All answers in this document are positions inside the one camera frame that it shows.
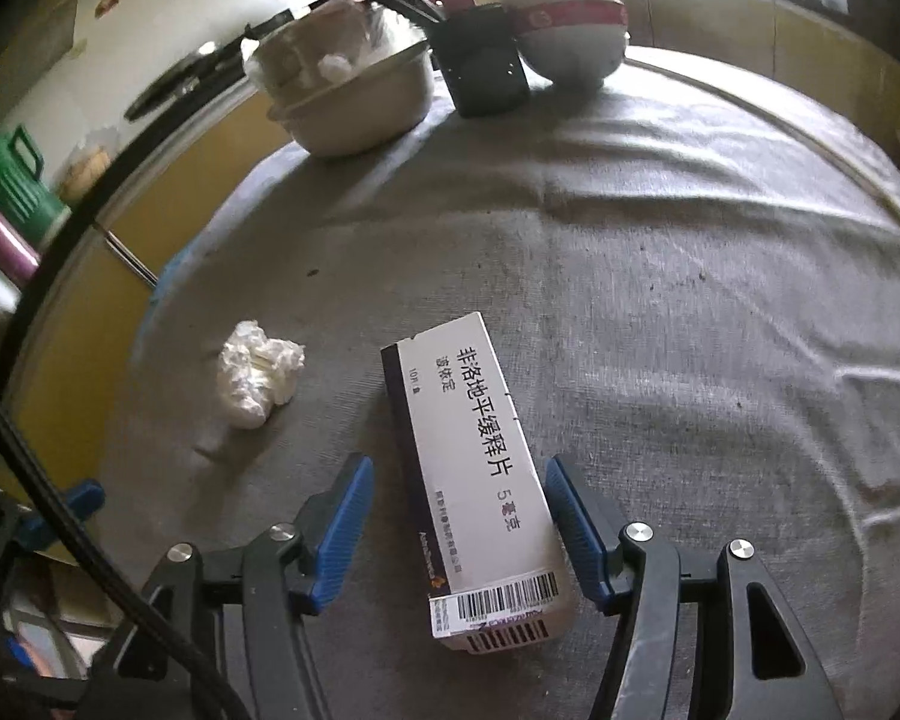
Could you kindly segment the black chopstick holder cup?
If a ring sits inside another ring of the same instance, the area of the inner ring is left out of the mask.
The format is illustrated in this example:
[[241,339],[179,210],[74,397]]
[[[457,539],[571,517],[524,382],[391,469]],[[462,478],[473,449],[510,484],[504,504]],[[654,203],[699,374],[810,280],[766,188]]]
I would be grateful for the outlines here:
[[427,39],[463,119],[505,114],[530,99],[517,41],[502,5],[452,13],[427,31]]

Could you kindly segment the white purple medicine box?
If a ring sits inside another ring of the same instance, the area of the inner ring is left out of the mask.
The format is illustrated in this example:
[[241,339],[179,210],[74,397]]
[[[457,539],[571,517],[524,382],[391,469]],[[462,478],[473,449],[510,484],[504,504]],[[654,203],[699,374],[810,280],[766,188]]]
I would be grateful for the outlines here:
[[489,655],[571,627],[572,582],[481,314],[382,351],[432,639]]

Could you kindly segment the grey tablecloth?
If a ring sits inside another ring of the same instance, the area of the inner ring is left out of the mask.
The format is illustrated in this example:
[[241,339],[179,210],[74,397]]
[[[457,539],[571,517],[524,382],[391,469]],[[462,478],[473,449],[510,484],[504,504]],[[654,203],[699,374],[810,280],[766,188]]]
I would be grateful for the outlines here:
[[[134,580],[177,541],[245,543],[377,468],[340,600],[308,628],[340,718],[582,718],[613,626],[551,644],[430,639],[380,353],[486,320],[532,456],[679,543],[756,544],[850,718],[900,704],[900,172],[790,89],[686,57],[593,96],[537,89],[397,143],[279,149],[142,322],[98,528]],[[215,394],[238,322],[305,348],[289,403],[237,429]]]

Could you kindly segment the white basin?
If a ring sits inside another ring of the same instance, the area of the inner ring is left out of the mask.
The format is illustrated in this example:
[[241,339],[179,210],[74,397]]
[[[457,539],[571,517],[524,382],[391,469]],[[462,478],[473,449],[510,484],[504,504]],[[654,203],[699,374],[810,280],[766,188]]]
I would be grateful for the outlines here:
[[430,47],[419,41],[354,78],[266,115],[308,154],[336,160],[361,154],[424,121],[434,98]]

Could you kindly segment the red white stacked bowls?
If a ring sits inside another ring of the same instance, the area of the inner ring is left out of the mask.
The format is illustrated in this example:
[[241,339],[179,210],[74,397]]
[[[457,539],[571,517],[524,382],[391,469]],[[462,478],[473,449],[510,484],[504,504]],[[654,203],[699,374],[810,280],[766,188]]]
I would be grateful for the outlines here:
[[598,88],[629,45],[624,0],[502,0],[525,64],[557,86]]

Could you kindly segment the green thermos jug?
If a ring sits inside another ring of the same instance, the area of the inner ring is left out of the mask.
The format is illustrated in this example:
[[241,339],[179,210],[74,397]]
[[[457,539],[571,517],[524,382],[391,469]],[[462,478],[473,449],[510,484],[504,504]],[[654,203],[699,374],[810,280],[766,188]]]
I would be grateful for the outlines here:
[[23,125],[0,133],[0,213],[37,252],[45,252],[71,210],[43,183],[45,160]]

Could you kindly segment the white tissue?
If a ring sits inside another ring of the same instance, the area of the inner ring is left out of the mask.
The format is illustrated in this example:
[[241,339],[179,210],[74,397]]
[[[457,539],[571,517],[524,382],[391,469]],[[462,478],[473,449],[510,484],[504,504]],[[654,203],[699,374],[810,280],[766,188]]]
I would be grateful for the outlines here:
[[222,344],[215,368],[215,394],[227,421],[258,429],[276,406],[292,400],[305,367],[305,348],[268,337],[256,320],[242,320]]

